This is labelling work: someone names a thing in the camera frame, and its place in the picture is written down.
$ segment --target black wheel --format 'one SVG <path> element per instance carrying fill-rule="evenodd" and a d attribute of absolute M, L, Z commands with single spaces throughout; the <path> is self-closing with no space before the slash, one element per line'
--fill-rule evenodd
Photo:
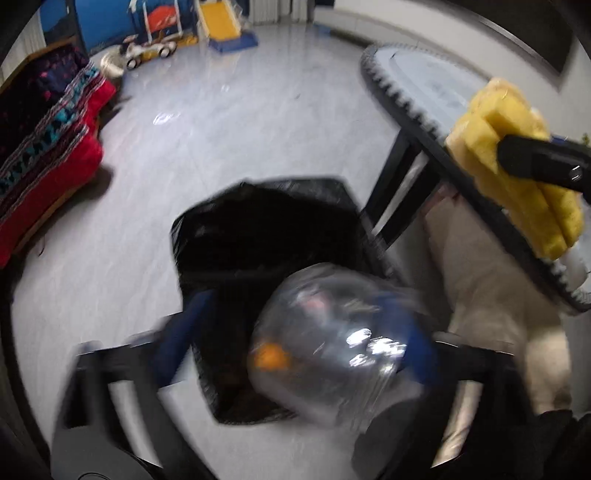
<path fill-rule="evenodd" d="M 129 59 L 127 61 L 127 69 L 128 70 L 133 70 L 136 69 L 137 67 L 139 67 L 139 64 L 142 63 L 141 59 L 139 57 L 135 57 L 133 59 Z"/>
<path fill-rule="evenodd" d="M 171 50 L 168 47 L 162 47 L 160 50 L 158 50 L 158 55 L 160 55 L 161 59 L 165 59 L 166 57 L 168 57 L 171 54 Z"/>

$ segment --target red blanket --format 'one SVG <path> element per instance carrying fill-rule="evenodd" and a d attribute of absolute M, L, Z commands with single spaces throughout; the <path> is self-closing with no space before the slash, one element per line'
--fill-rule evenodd
<path fill-rule="evenodd" d="M 94 175 L 96 117 L 114 94 L 72 45 L 29 62 L 0 94 L 0 268 L 53 203 Z"/>

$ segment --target wall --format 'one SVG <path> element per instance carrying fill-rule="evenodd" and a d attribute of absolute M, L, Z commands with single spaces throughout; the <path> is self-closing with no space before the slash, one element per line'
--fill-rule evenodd
<path fill-rule="evenodd" d="M 78 22 L 87 50 L 92 54 L 93 51 L 101 49 L 113 43 L 121 41 L 127 35 L 136 33 L 131 21 L 130 14 L 127 11 L 129 0 L 75 0 Z M 183 28 L 188 29 L 191 25 L 187 20 L 191 0 L 178 0 Z M 144 17 L 141 13 L 143 1 L 138 0 L 136 22 L 143 28 Z M 146 6 L 148 12 L 157 5 L 173 5 L 174 0 L 147 0 Z M 46 0 L 41 7 L 41 22 L 43 31 L 51 29 L 57 21 L 65 16 L 66 7 L 64 0 Z"/>
<path fill-rule="evenodd" d="M 43 31 L 46 32 L 67 15 L 66 0 L 45 0 L 39 8 L 39 14 Z"/>
<path fill-rule="evenodd" d="M 406 0 L 336 0 L 335 9 L 366 15 L 423 37 L 490 76 L 518 85 L 556 134 L 580 139 L 591 134 L 591 60 L 580 43 L 556 82 L 479 25 L 452 13 Z"/>
<path fill-rule="evenodd" d="M 41 50 L 45 46 L 38 10 L 25 25 L 25 28 L 22 29 L 21 34 L 15 40 L 2 65 L 0 65 L 0 85 L 28 55 Z"/>

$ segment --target black trash bag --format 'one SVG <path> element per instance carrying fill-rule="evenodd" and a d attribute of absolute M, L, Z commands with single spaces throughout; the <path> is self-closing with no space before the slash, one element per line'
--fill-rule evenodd
<path fill-rule="evenodd" d="M 255 392 L 246 371 L 254 324 L 285 278 L 320 262 L 389 273 L 336 179 L 237 184 L 178 217 L 171 237 L 183 303 L 216 292 L 193 352 L 209 407 L 226 424 L 294 416 Z"/>

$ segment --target floor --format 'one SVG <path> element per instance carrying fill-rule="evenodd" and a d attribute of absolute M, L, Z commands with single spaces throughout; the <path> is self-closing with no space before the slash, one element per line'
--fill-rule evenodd
<path fill-rule="evenodd" d="M 80 343 L 120 345 L 180 310 L 169 241 L 180 213 L 245 177 L 342 176 L 360 205 L 367 200 L 398 127 L 363 85 L 362 50 L 303 25 L 256 34 L 252 50 L 221 57 L 187 47 L 128 73 L 129 99 L 101 133 L 109 188 L 69 204 L 33 246 L 13 322 L 24 384 L 48 440 Z M 408 247 L 417 249 L 420 231 L 410 231 Z M 301 420 L 220 426 L 192 362 L 181 378 L 164 396 L 220 478 L 355 478 L 353 437 Z M 129 386 L 114 388 L 138 453 L 156 462 Z"/>

